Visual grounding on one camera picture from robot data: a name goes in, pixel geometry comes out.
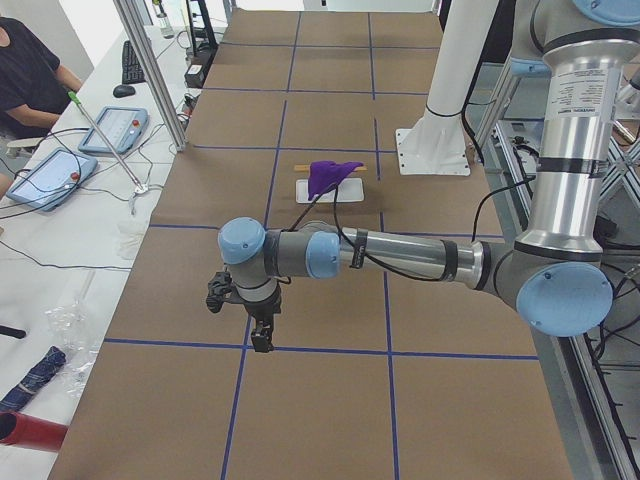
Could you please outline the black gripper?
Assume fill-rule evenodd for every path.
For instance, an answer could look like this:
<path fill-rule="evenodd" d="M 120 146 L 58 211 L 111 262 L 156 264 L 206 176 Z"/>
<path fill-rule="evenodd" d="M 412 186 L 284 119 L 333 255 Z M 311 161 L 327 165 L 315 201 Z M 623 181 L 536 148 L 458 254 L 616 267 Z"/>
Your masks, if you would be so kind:
<path fill-rule="evenodd" d="M 274 317 L 281 313 L 281 295 L 273 294 L 260 302 L 247 302 L 245 309 L 254 319 L 255 325 L 251 332 L 251 341 L 255 352 L 271 352 L 274 350 L 272 335 L 274 332 Z"/>

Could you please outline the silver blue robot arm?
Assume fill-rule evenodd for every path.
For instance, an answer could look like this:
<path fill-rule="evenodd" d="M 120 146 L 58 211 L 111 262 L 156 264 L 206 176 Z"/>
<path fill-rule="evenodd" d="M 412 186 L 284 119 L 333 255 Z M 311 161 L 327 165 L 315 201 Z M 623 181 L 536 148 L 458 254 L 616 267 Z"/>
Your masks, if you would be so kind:
<path fill-rule="evenodd" d="M 520 1 L 510 61 L 518 72 L 548 74 L 541 145 L 528 225 L 510 244 L 461 245 L 304 218 L 268 230 L 240 217 L 219 231 L 224 269 L 206 304 L 242 305 L 254 319 L 253 348 L 273 348 L 281 283 L 328 279 L 342 265 L 378 266 L 424 282 L 461 282 L 492 294 L 537 330 L 572 337 L 600 324 L 614 294 L 594 240 L 623 67 L 639 52 L 635 1 Z"/>

